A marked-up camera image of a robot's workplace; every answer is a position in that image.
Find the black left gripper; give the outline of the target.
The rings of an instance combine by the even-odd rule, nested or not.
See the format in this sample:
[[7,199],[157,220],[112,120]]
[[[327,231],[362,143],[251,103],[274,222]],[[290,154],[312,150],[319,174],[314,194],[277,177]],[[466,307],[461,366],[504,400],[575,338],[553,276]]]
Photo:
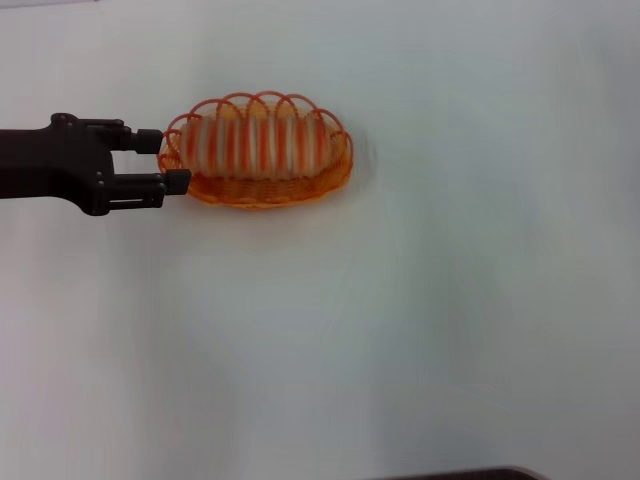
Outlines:
[[133,131],[120,119],[79,119],[56,113],[35,130],[1,131],[1,197],[52,197],[90,216],[111,211],[161,208],[167,196],[188,191],[187,169],[115,174],[112,151],[158,154],[163,132]]

